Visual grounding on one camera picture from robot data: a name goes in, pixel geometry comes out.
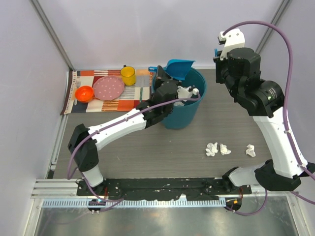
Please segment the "blue dustpan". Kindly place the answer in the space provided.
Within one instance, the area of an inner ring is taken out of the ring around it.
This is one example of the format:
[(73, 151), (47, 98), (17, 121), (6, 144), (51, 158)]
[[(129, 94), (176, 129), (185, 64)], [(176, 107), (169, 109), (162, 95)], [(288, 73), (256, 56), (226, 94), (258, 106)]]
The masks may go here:
[(155, 72), (158, 79), (175, 79), (179, 81), (185, 80), (186, 75), (191, 69), (194, 60), (171, 59), (165, 67), (149, 66), (149, 72)]

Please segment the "teal plastic bin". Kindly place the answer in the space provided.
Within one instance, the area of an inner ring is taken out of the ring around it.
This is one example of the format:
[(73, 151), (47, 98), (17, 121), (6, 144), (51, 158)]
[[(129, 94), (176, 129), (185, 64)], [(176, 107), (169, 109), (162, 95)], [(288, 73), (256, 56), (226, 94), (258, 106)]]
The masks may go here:
[[(179, 98), (156, 98), (155, 97), (155, 79), (156, 75), (153, 79), (153, 92), (151, 94), (151, 101), (153, 104), (165, 103), (168, 101), (172, 101), (170, 104), (165, 104), (159, 108), (153, 109), (154, 112), (161, 114), (163, 116), (162, 124), (167, 129), (182, 129), (188, 126), (198, 109), (198, 106), (201, 102), (201, 98), (205, 95), (206, 92), (206, 81), (200, 72), (196, 69), (191, 68), (188, 74), (185, 77), (185, 80), (181, 81), (182, 87), (195, 86), (199, 93), (197, 95), (193, 95), (189, 99), (179, 99)], [(174, 106), (174, 103), (177, 101), (183, 101), (185, 103), (184, 106)]]

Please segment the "paper one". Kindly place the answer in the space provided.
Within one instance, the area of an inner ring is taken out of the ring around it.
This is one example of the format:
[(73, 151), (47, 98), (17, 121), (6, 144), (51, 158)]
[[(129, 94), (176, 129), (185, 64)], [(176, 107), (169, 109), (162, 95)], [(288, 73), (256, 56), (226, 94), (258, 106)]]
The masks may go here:
[(205, 149), (207, 156), (215, 156), (218, 153), (218, 143), (208, 143)]

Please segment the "paper two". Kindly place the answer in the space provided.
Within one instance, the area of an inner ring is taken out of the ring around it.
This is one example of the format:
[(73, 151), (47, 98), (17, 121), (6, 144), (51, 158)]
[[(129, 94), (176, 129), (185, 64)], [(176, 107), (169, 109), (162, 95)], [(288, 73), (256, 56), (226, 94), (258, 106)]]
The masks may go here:
[(226, 145), (220, 144), (220, 153), (221, 155), (229, 155), (231, 154), (231, 150), (229, 150)]

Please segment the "large paper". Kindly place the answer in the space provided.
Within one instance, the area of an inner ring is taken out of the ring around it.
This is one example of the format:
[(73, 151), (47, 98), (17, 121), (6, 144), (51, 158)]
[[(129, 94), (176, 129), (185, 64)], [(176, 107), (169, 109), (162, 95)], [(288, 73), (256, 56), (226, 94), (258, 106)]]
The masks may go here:
[(174, 106), (184, 106), (185, 103), (183, 101), (177, 101), (174, 103)]

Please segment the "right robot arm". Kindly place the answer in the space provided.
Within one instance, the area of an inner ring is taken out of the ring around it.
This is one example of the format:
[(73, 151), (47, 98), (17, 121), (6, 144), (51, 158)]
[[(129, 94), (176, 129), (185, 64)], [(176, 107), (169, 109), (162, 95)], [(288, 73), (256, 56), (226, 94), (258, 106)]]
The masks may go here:
[(297, 156), (284, 126), (284, 93), (274, 81), (261, 79), (261, 57), (253, 49), (236, 48), (223, 56), (216, 51), (216, 82), (224, 84), (234, 102), (243, 107), (262, 132), (271, 159), (253, 167), (234, 167), (223, 175), (222, 188), (234, 194), (243, 185), (261, 185), (269, 191), (293, 191), (315, 165)]

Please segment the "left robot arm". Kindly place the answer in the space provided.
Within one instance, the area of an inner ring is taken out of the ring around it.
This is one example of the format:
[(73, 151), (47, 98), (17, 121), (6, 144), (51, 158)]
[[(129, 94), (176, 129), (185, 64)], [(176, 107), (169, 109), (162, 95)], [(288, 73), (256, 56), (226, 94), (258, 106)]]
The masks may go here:
[(173, 104), (179, 97), (180, 85), (179, 80), (158, 66), (154, 91), (148, 100), (140, 102), (125, 115), (101, 125), (86, 127), (80, 124), (75, 127), (68, 143), (70, 161), (76, 163), (78, 170), (88, 182), (87, 189), (92, 195), (100, 196), (105, 189), (104, 177), (98, 166), (98, 152), (118, 138), (164, 120), (173, 111)]

